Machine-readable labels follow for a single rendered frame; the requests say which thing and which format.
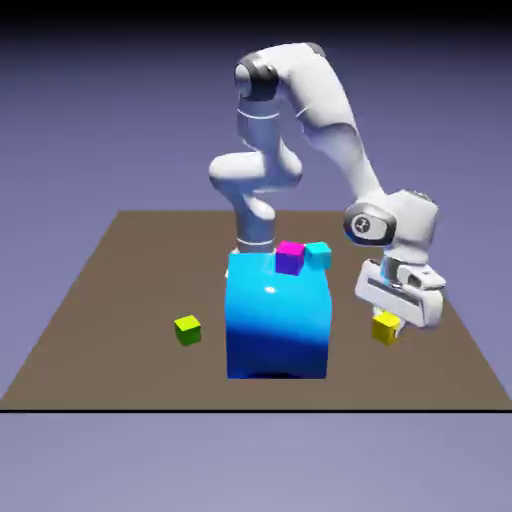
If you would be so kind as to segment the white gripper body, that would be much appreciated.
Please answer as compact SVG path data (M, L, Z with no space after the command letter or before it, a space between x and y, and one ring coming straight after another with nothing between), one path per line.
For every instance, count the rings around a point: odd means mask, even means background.
M384 273L385 263L363 262L355 294L374 308L399 317L418 328L436 327L443 312L443 277L429 265L399 262L396 277Z

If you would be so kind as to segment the small yellow cube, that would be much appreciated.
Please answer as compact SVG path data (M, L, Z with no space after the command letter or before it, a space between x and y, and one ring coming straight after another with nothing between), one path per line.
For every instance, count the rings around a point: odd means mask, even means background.
M391 345L396 341L400 325L399 317L383 311L372 318L372 337L382 344Z

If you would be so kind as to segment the small cyan cube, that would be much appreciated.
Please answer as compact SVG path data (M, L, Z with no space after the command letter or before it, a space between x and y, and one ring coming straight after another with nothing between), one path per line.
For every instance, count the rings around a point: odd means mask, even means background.
M316 269L327 270L332 264L332 251L326 242L310 242L305 245L305 262Z

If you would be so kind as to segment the small magenta cube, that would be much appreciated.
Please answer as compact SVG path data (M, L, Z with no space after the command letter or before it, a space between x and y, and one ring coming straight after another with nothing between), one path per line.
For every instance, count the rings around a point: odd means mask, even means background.
M304 244L283 240L276 248L275 272L298 276L303 268L304 258Z

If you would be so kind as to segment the small green cube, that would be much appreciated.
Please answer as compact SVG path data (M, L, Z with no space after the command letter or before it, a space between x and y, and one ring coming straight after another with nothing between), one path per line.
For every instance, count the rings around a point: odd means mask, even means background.
M175 319L174 328L176 337L183 346L189 346L201 340L201 323L194 315Z

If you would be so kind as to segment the large blue box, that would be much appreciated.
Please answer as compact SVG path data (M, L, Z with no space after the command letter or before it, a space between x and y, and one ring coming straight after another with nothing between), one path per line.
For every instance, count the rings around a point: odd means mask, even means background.
M276 272L275 263L271 253L229 256L227 376L323 379L332 324L326 270L305 264L294 276Z

